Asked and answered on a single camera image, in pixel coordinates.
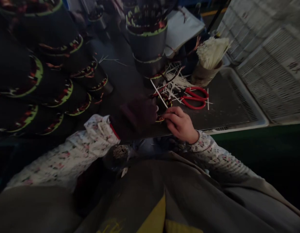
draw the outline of left hand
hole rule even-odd
[[[110,116],[111,124],[120,139],[141,133],[155,123],[158,107],[145,96],[135,98],[120,107],[120,112]]]

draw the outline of white plastic crate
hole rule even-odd
[[[239,64],[244,61],[283,23],[288,15],[285,9],[290,2],[291,0],[231,1],[218,31],[222,37],[229,37],[230,40],[233,38],[228,51],[232,62]]]
[[[239,98],[240,103],[243,105],[248,118],[251,119],[248,123],[243,123],[235,126],[226,126],[213,129],[207,132],[207,134],[218,134],[227,133],[233,131],[240,131],[246,129],[262,128],[269,125],[269,121],[263,111],[260,109],[259,105],[253,99],[239,76],[236,74],[235,70],[230,67],[224,67],[220,71],[220,74],[229,80],[236,96]]]
[[[269,119],[300,123],[300,31],[278,28],[236,70]]]

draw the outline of red scissors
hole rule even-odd
[[[201,97],[201,96],[195,94],[194,92],[191,92],[192,90],[201,91],[205,97]],[[206,100],[209,97],[207,91],[201,87],[187,87],[186,89],[182,89],[181,91],[178,91],[177,93],[179,94],[180,100],[182,101],[182,103],[185,104],[185,106],[187,106],[190,109],[196,109],[196,110],[204,108],[206,106]],[[190,105],[186,100],[195,100],[195,101],[201,102],[202,105],[198,106],[198,107],[194,107],[194,106]]]

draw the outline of floral sleeve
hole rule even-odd
[[[14,175],[6,188],[22,185],[66,187],[73,191],[77,177],[97,158],[120,142],[110,125],[109,116],[93,115],[86,130],[68,137],[65,143],[42,155]]]
[[[189,146],[189,151],[194,162],[209,170],[209,174],[218,182],[240,183],[251,177],[261,178],[202,131],[199,132],[198,141]]]

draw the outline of person's hand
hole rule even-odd
[[[194,129],[191,118],[180,107],[168,108],[163,117],[167,127],[176,138],[190,144],[198,141],[199,134]]]
[[[135,134],[155,123],[158,107],[155,100],[139,96],[123,104],[120,111],[110,116],[114,131],[121,140],[130,139]]]

